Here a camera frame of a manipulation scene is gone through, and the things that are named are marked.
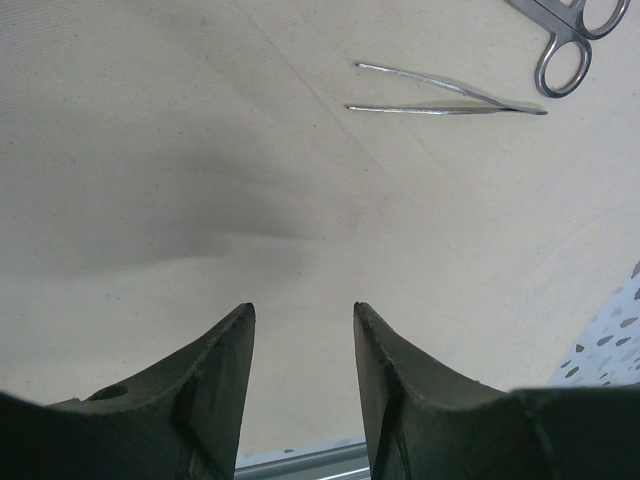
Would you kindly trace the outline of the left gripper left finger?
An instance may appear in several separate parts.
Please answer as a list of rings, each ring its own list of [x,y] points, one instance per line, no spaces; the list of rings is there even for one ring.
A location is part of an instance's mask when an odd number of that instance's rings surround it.
[[[95,392],[37,405],[1,396],[4,479],[231,479],[252,362],[255,309]]]

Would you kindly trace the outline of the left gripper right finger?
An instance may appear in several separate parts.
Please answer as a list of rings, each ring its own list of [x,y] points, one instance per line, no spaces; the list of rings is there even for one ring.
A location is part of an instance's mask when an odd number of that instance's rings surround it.
[[[636,479],[636,387],[502,392],[422,351],[367,303],[353,310],[374,479]]]

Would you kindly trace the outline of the steel tweezers bottom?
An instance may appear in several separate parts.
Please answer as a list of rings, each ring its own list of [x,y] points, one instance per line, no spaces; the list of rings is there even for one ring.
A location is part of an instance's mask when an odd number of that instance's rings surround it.
[[[498,113],[546,116],[548,114],[548,111],[541,106],[528,102],[499,99],[468,84],[443,76],[418,73],[362,61],[356,61],[354,66],[364,70],[410,79],[416,83],[456,94],[461,99],[422,101],[413,104],[345,104],[344,108],[346,110],[430,116],[490,115]]]

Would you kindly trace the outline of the steel surgical scissors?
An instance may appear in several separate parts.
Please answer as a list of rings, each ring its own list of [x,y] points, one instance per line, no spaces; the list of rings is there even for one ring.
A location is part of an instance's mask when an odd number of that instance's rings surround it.
[[[535,70],[538,92],[551,99],[564,98],[584,81],[592,62],[591,41],[610,34],[626,15],[631,2],[617,1],[603,25],[590,29],[585,25],[586,1],[565,4],[557,0],[507,0],[506,3],[550,34],[549,42]],[[575,44],[580,52],[580,63],[573,77],[563,86],[555,88],[547,83],[546,72],[553,56],[565,45]]]

